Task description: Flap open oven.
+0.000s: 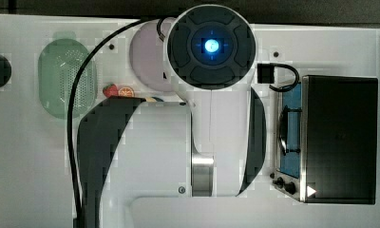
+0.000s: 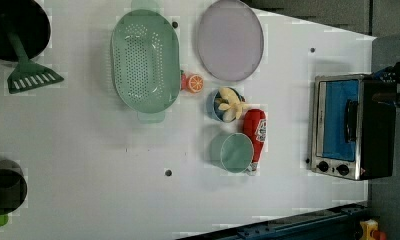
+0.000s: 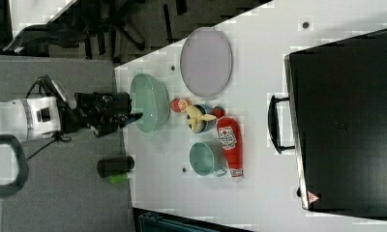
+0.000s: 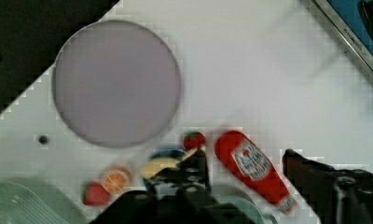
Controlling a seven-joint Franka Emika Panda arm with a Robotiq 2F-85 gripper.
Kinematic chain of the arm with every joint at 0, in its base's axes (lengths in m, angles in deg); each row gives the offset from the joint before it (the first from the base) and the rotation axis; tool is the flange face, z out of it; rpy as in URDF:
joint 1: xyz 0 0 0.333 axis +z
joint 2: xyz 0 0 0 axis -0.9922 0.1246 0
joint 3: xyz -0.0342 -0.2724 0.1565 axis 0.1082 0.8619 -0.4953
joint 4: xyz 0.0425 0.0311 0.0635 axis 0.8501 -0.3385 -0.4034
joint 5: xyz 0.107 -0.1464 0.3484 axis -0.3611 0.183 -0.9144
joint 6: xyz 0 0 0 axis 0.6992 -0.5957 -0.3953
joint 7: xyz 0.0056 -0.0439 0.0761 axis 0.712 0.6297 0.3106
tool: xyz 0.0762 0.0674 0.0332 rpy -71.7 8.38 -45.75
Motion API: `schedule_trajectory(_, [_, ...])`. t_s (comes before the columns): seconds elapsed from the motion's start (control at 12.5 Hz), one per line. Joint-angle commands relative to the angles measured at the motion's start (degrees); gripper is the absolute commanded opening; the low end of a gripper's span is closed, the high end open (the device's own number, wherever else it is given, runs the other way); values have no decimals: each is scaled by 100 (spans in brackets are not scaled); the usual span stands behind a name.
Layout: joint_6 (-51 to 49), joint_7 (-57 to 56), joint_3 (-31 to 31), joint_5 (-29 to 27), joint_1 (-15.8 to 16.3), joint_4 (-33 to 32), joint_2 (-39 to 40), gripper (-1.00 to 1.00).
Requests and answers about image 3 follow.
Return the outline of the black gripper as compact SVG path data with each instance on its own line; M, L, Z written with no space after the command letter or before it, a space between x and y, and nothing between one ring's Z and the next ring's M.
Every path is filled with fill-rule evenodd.
M132 99L123 93L75 93L75 108L59 106L61 130L73 133L89 128L97 137L116 132L139 120L141 112L132 113Z

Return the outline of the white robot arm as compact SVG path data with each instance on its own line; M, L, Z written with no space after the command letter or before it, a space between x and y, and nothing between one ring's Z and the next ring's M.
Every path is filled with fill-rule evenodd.
M0 101L0 135L26 142L88 128L102 137L142 116L132 112L127 93L76 93L73 101L60 97Z

